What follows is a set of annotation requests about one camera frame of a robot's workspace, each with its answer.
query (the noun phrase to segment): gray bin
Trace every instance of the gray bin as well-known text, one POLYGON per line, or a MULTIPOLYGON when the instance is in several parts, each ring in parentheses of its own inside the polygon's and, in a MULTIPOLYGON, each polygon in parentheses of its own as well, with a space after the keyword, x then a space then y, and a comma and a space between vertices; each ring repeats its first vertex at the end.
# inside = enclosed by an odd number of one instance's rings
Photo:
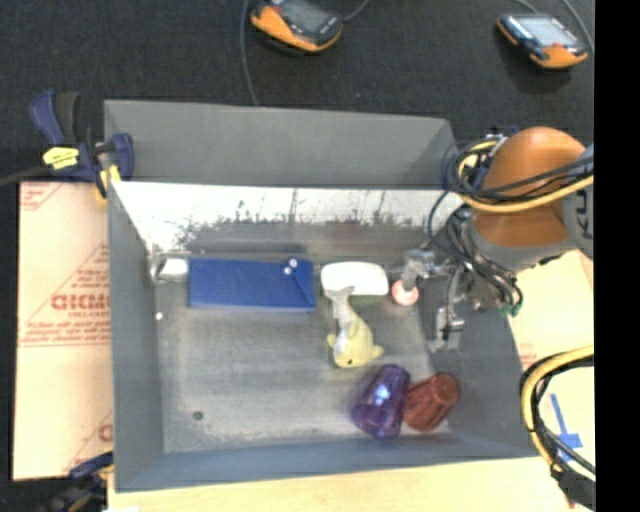
MULTIPOLYGON (((188 307, 185 279, 154 258, 192 255, 323 265, 360 260, 398 276, 426 239, 446 121, 410 116, 109 101, 106 135, 134 138, 132 183, 110 187, 115 486, 119 491, 300 477, 534 455, 520 422, 521 367, 496 311, 461 308, 455 352, 427 351, 419 305, 353 297, 385 354, 333 366, 334 327, 316 283, 311 313, 188 307), (380 442, 349 406, 385 363, 413 381, 458 377, 436 431, 380 442)), ((440 225, 456 198, 441 207, 440 225)))

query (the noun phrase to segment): black carpet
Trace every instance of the black carpet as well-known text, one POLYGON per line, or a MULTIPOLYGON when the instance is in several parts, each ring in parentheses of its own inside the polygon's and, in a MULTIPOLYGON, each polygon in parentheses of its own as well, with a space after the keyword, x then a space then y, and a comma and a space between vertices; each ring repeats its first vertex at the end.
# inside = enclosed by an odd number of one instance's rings
MULTIPOLYGON (((317 3, 348 13, 360 1, 317 3)), ((572 8, 562 0, 530 3, 581 37, 584 26, 595 41, 595 0, 571 0, 572 8)), ((31 124, 28 103, 48 88, 81 92, 85 124, 97 138, 106 98, 251 105, 242 8, 241 0, 3 1, 0 176, 39 163, 45 141, 31 124)), ((265 106, 442 117, 459 142, 494 127, 545 125, 587 145, 594 140, 595 57, 569 72, 537 70, 494 28, 500 14, 526 10, 515 0, 372 0, 336 46, 297 58, 264 45, 247 27, 255 96, 265 106)), ((16 191, 0 189, 0 512, 34 510, 65 487, 10 481, 16 191)))

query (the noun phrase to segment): purple cup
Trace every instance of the purple cup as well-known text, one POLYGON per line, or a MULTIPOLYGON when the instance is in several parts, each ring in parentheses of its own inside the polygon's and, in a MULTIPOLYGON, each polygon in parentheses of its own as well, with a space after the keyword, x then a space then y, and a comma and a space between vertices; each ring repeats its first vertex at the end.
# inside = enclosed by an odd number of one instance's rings
POLYGON ((377 439, 400 434, 409 373, 395 364, 384 365, 351 410, 355 425, 377 439))

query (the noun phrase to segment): blue block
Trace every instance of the blue block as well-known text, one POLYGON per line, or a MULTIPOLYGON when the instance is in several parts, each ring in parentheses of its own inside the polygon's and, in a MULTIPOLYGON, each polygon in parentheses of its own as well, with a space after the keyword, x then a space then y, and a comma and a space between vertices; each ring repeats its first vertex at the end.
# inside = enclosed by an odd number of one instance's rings
POLYGON ((313 264, 191 258, 189 305, 274 311, 312 311, 316 306, 313 264))

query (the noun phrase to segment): red plastic cup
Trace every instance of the red plastic cup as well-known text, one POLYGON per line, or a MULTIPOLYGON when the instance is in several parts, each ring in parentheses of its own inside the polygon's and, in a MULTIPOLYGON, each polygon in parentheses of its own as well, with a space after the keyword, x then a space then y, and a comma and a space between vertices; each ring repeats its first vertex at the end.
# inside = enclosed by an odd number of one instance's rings
POLYGON ((460 398, 457 379, 444 372, 409 387, 403 421, 418 432, 435 429, 460 398))

